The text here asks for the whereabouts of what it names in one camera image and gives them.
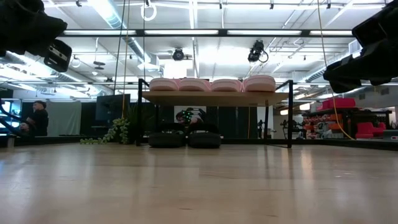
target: potted plant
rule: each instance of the potted plant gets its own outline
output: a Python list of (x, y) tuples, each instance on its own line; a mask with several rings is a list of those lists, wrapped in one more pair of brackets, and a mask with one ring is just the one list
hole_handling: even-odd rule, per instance
[[(142, 107), (141, 112), (141, 125), (146, 127), (149, 121), (153, 118), (150, 113), (146, 113), (145, 107)], [(127, 111), (127, 116), (124, 118), (118, 118), (113, 120), (112, 127), (108, 130), (108, 133), (104, 137), (95, 139), (81, 139), (81, 144), (106, 144), (112, 140), (120, 142), (121, 144), (133, 144), (136, 141), (137, 131), (137, 115), (138, 106), (134, 105)]]

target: wooden floor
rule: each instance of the wooden floor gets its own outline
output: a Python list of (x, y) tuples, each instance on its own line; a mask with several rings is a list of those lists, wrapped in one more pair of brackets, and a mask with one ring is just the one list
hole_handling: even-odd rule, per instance
[(0, 223), (398, 223), (398, 153), (21, 147), (0, 152)]

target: shelf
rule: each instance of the shelf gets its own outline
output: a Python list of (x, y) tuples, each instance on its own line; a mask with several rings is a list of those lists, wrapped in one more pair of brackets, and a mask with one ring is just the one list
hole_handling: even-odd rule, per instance
[(164, 106), (272, 106), (286, 100), (288, 93), (144, 91), (142, 97)]
[[(344, 113), (344, 112), (351, 112), (353, 114), (360, 114), (360, 115), (367, 115), (367, 114), (386, 114), (389, 113), (391, 114), (392, 111), (365, 111), (365, 110), (360, 110), (359, 108), (337, 108), (337, 113)], [(324, 114), (334, 114), (335, 109), (328, 109), (328, 110), (323, 110), (323, 111), (317, 111), (317, 112), (312, 112), (312, 113), (305, 113), (303, 116), (306, 117), (311, 117), (311, 116), (321, 116)]]

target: black cushion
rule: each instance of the black cushion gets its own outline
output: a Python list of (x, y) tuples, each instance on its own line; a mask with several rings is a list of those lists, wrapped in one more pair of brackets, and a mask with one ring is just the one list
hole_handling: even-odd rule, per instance
[(188, 137), (188, 144), (194, 148), (214, 149), (221, 145), (221, 137), (216, 133), (193, 133)]
[(218, 128), (214, 124), (195, 123), (191, 124), (187, 131), (188, 145), (194, 148), (219, 148), (221, 137)]
[(185, 145), (185, 127), (178, 123), (163, 123), (159, 125), (156, 133), (148, 137), (148, 143), (152, 147), (171, 148)]

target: wooden shelf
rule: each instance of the wooden shelf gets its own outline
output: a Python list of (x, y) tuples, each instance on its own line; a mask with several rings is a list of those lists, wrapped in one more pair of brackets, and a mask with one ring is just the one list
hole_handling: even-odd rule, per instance
[(243, 93), (199, 91), (144, 91), (142, 97), (164, 106), (272, 106), (286, 100), (288, 93)]

